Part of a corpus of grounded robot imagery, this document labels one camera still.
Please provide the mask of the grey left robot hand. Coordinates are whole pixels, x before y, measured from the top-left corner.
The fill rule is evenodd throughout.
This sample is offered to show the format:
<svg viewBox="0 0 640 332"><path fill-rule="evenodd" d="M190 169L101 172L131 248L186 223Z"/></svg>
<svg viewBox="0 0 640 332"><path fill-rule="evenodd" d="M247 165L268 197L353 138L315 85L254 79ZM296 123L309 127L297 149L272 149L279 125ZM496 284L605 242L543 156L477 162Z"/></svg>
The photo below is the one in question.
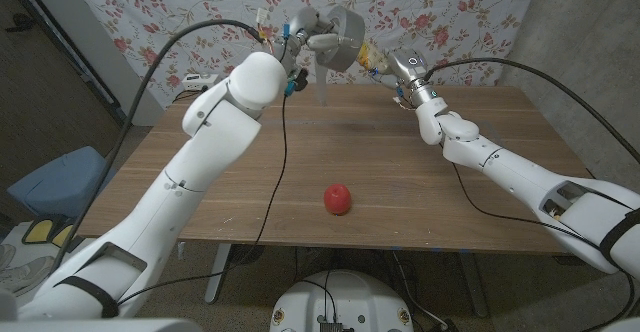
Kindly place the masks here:
<svg viewBox="0 0 640 332"><path fill-rule="evenodd" d="M301 9L289 21L289 39L286 55L296 59L304 46L313 52L336 50L342 41L338 32L338 20L322 15L312 7Z"/></svg>

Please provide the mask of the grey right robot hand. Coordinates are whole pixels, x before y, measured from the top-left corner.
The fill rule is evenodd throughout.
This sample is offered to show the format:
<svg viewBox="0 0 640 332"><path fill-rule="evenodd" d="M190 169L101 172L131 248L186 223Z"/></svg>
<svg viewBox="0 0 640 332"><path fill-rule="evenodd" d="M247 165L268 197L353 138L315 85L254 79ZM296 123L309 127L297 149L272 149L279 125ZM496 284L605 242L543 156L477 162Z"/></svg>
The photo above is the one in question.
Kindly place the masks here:
<svg viewBox="0 0 640 332"><path fill-rule="evenodd" d="M428 82L427 65L422 54L409 48L385 50L369 70L371 78L394 90L394 99L416 109L438 95Z"/></svg>

